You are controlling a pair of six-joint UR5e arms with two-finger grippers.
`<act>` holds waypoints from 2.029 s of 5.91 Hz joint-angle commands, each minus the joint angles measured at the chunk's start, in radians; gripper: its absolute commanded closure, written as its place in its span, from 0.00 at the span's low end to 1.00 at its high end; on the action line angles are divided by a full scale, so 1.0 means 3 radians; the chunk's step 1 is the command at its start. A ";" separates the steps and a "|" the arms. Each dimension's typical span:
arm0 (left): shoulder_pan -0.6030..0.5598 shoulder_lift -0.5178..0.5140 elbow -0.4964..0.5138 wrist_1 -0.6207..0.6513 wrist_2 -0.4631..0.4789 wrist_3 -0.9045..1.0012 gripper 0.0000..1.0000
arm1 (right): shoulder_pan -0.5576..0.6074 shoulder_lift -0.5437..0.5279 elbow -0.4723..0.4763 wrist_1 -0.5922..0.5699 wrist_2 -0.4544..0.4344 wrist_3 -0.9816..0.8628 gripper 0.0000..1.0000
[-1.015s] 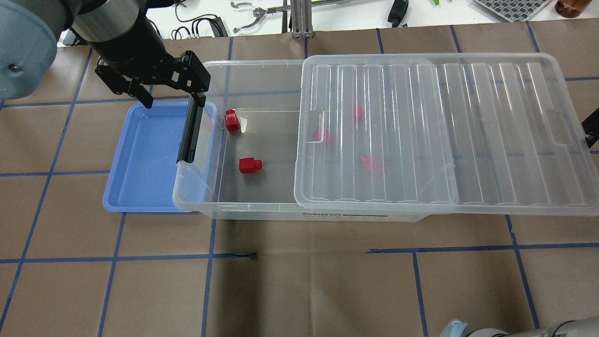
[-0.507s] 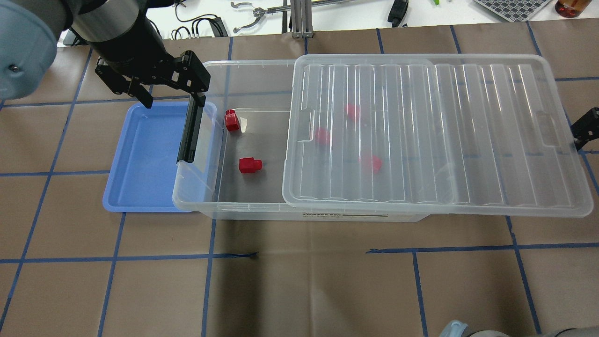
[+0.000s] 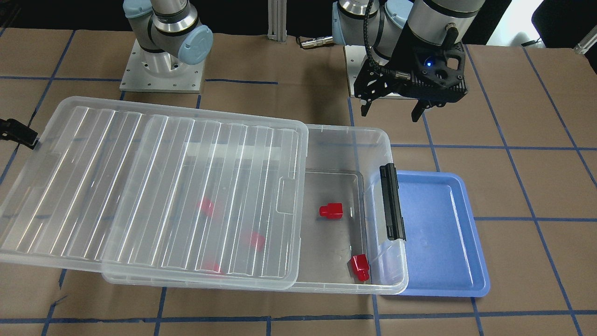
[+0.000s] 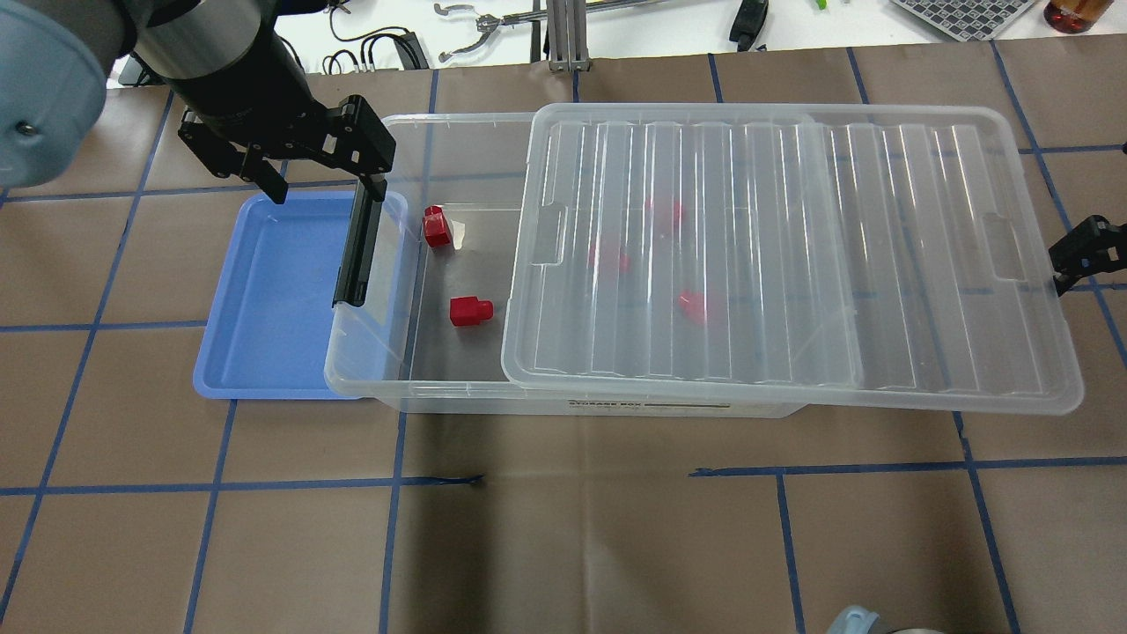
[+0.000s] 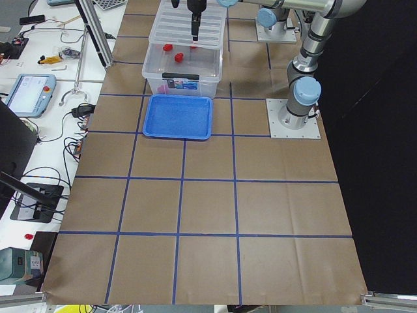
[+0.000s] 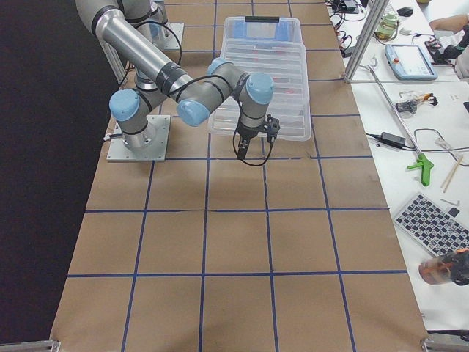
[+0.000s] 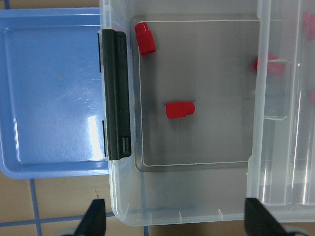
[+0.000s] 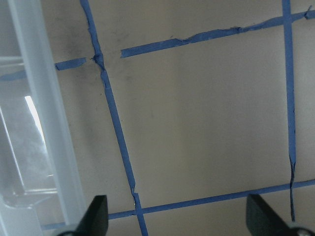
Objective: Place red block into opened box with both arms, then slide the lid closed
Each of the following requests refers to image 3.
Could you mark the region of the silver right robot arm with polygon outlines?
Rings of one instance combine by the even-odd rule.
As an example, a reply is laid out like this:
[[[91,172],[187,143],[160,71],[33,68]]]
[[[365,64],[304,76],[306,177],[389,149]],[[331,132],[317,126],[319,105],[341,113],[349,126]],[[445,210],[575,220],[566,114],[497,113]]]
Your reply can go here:
[[[199,106],[213,41],[189,0],[3,0],[1,155],[68,96]]]

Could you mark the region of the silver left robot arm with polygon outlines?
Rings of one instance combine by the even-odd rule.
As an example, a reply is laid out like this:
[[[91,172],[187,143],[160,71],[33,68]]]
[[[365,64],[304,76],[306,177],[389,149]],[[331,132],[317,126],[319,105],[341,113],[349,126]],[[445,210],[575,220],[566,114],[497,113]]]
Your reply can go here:
[[[414,123],[428,109],[462,100],[469,91],[462,39],[483,5],[483,0],[335,1],[334,43],[365,49],[353,83],[361,115],[390,94],[416,100]]]

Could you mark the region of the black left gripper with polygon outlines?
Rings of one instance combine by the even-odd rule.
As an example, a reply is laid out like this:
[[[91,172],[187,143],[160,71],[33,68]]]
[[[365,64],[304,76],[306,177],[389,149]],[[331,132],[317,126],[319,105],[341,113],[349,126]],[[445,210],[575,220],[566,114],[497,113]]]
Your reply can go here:
[[[412,91],[418,102],[411,112],[417,123],[431,108],[438,104],[456,103],[468,93],[465,82],[465,53],[463,44],[457,42],[457,33],[443,33],[439,44],[430,44],[414,33],[402,33],[387,63],[393,70],[409,70],[414,75]],[[360,98],[362,117],[367,117],[373,99]]]

